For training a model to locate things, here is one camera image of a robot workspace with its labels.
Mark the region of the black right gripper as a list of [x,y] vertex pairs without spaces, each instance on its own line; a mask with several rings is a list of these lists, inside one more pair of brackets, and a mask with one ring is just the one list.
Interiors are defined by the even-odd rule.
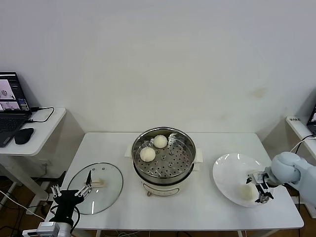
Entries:
[[[246,184],[249,184],[250,182],[252,182],[252,178],[248,177]],[[273,195],[269,192],[268,185],[265,182],[257,183],[255,187],[259,193],[258,198],[255,200],[256,203],[267,203],[269,199],[274,199]]]

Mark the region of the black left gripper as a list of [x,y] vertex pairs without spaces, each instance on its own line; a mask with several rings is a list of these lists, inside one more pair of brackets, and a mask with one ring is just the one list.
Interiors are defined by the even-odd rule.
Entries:
[[73,224],[72,216],[75,210],[75,207],[84,201],[89,193],[92,191],[92,178],[91,170],[88,173],[86,182],[84,186],[79,190],[62,190],[60,187],[63,184],[66,171],[64,171],[56,182],[51,186],[52,194],[54,201],[57,203],[57,210],[54,217],[52,218],[53,222]]

